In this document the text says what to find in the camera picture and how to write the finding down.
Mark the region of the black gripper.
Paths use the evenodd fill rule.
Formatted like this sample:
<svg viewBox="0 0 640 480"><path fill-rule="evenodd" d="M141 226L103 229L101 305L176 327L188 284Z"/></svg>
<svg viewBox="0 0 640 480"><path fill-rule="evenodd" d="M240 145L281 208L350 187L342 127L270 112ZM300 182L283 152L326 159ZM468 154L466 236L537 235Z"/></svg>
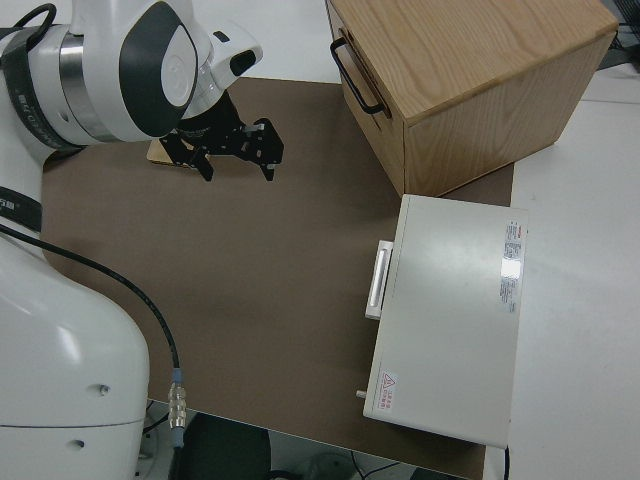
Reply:
<svg viewBox="0 0 640 480"><path fill-rule="evenodd" d="M214 176L214 168L206 158L207 150L213 155L238 156L257 165L267 181L274 180L284 152L284 144L271 121L260 118L245 125L230 96L221 96L204 113L183 118L176 133L159 141L174 166L197 170L206 182L211 182ZM184 141L193 147L189 148Z"/></svg>

